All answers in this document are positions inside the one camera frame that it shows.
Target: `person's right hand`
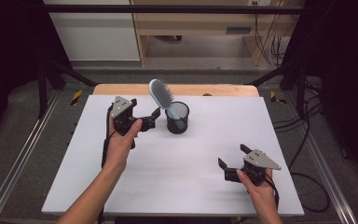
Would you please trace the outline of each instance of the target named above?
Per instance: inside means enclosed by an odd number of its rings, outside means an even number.
[[[267,169],[266,173],[272,178],[271,169]],[[249,179],[248,175],[241,170],[237,170],[237,175],[240,178],[241,183],[248,189],[260,221],[263,224],[282,223],[278,215],[274,198],[274,190],[272,187],[265,181],[260,186],[255,186]]]
[[[118,170],[120,173],[124,171],[127,165],[127,158],[133,139],[137,136],[142,128],[142,120],[137,119],[129,129],[129,131],[121,136],[115,130],[112,118],[109,118],[109,146],[106,152],[106,164],[103,168],[109,170]]]

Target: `white surface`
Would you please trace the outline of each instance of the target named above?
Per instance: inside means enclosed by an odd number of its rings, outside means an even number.
[[[151,96],[137,99],[134,117],[157,108]],[[50,189],[42,212],[59,215],[101,170],[105,116],[115,96],[91,95]],[[163,111],[156,128],[140,133],[125,172],[105,205],[121,216],[248,216],[255,210],[244,186],[224,180],[218,166],[241,167],[243,143],[260,149],[282,170],[273,172],[282,216],[304,211],[284,162],[263,98],[176,96],[190,108],[188,129],[175,135],[166,128]]]
[[[45,4],[129,5],[128,0],[44,0]],[[140,61],[130,13],[50,13],[70,61]]]

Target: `aluminum rail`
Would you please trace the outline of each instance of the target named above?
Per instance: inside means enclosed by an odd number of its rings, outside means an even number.
[[[296,114],[296,107],[295,107],[295,96],[293,93],[289,93],[284,91],[284,95],[286,99],[288,99],[288,103],[291,106],[293,112]],[[301,131],[305,135],[307,130],[307,124],[301,125]],[[342,223],[345,224],[356,224],[356,218],[349,206],[347,200],[345,199],[344,194],[339,187],[336,178],[334,177],[332,171],[330,170],[327,162],[324,159],[324,156],[321,150],[318,148],[318,145],[313,138],[311,131],[307,137],[307,143],[310,146],[310,155],[312,156],[313,161],[315,162],[315,166],[318,169],[318,173],[321,176],[322,181],[324,182],[324,186],[330,196],[331,202],[336,208],[337,214],[341,219]]]
[[[0,188],[0,213],[4,208],[11,191],[14,189],[17,180],[19,179],[21,172],[25,167],[25,164],[27,163],[32,151],[34,150],[34,146],[36,145],[37,140],[43,132],[59,96],[60,91],[54,91],[51,94],[49,100],[49,107],[47,112],[45,113],[45,116],[37,120],[33,130],[31,131],[30,135],[28,136],[28,139],[26,140],[24,146],[21,149],[19,156],[17,157],[4,183],[2,184]]]

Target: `brush handle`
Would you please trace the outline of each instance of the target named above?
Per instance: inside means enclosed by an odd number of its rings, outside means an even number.
[[[178,114],[176,114],[176,111],[170,106],[167,108],[167,110],[170,112],[172,118],[175,121],[176,127],[179,130],[182,130],[186,127],[185,123],[181,120],[181,118],[178,116]]]

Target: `black mesh cup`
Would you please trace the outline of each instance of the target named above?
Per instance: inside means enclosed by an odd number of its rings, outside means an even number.
[[[165,110],[168,131],[176,134],[184,133],[187,130],[188,114],[190,113],[190,109],[183,102],[172,102],[171,107],[180,119],[174,119],[170,111]]]

